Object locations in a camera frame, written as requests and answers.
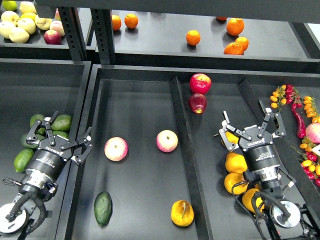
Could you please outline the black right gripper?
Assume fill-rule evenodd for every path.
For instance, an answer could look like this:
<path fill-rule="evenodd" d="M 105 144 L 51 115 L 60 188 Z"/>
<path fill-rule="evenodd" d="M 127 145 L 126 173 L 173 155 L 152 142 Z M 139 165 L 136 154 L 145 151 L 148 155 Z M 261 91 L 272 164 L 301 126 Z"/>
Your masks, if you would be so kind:
<path fill-rule="evenodd" d="M 286 130 L 279 111 L 272 112 L 270 108 L 265 107 L 262 100 L 259 100 L 258 103 L 264 113 L 261 126 L 246 127 L 244 131 L 237 129 L 231 126 L 228 114 L 224 110 L 222 112 L 224 120 L 221 122 L 222 128 L 219 129 L 218 134 L 227 150 L 233 151 L 240 147 L 250 172 L 257 175 L 275 175 L 281 159 L 273 138 L 284 137 Z M 273 120 L 276 127 L 276 131 L 272 134 L 266 131 L 270 120 Z M 238 144 L 229 141 L 226 132 L 236 135 L 239 138 Z"/>

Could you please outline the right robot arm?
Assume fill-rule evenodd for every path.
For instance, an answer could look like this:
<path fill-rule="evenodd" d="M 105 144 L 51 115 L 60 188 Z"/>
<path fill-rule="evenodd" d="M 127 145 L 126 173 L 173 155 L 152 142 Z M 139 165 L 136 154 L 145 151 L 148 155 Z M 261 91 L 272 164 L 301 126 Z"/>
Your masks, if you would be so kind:
<path fill-rule="evenodd" d="M 251 217 L 262 239 L 260 220 L 264 220 L 270 237 L 273 240 L 281 239 L 277 227 L 290 229 L 297 225 L 302 227 L 300 240 L 318 240 L 320 238 L 320 225 L 313 217 L 307 205 L 299 206 L 285 198 L 287 192 L 296 183 L 289 174 L 286 177 L 289 183 L 282 185 L 280 167 L 281 158 L 274 144 L 275 138 L 282 138 L 286 130 L 280 112 L 273 112 L 259 102 L 264 113 L 261 125 L 252 125 L 243 130 L 230 124 L 227 112 L 223 111 L 224 120 L 218 134 L 227 150 L 240 149 L 247 170 L 242 173 L 244 179 L 231 185 L 231 194 L 234 198 L 236 187 L 248 184 L 257 184 L 258 189 L 248 199 L 253 211 L 245 208 Z"/>

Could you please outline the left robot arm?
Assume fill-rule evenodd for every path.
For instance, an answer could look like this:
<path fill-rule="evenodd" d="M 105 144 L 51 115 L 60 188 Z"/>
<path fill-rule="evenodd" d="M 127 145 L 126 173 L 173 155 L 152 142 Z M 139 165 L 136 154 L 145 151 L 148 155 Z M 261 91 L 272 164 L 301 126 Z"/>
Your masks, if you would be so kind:
<path fill-rule="evenodd" d="M 21 181 L 5 177 L 6 185 L 18 187 L 18 194 L 11 203 L 0 208 L 0 234 L 2 236 L 18 235 L 24 240 L 34 232 L 48 217 L 45 202 L 51 200 L 57 190 L 57 180 L 67 162 L 82 165 L 90 151 L 91 128 L 83 138 L 70 141 L 54 133 L 58 124 L 59 113 L 51 117 L 36 119 L 25 137 L 27 145 L 35 146 L 32 156 L 24 164 L 26 173 Z"/>

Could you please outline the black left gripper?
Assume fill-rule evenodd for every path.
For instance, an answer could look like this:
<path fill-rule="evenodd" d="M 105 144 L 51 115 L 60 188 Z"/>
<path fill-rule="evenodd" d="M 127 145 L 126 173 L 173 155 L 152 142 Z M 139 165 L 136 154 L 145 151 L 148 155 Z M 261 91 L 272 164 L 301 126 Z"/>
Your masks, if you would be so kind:
<path fill-rule="evenodd" d="M 92 127 L 88 127 L 83 138 L 70 142 L 67 138 L 60 135 L 53 135 L 52 124 L 58 117 L 59 112 L 55 111 L 52 117 L 45 117 L 44 120 L 36 119 L 31 126 L 26 142 L 28 144 L 39 144 L 39 149 L 34 152 L 30 161 L 26 165 L 26 173 L 31 174 L 33 171 L 40 171 L 50 178 L 58 178 L 62 173 L 67 161 L 72 160 L 77 166 L 82 165 L 91 150 L 90 133 Z M 37 132 L 40 128 L 44 128 L 46 132 L 45 139 L 39 141 Z M 74 150 L 85 148 L 81 154 L 74 154 Z"/>

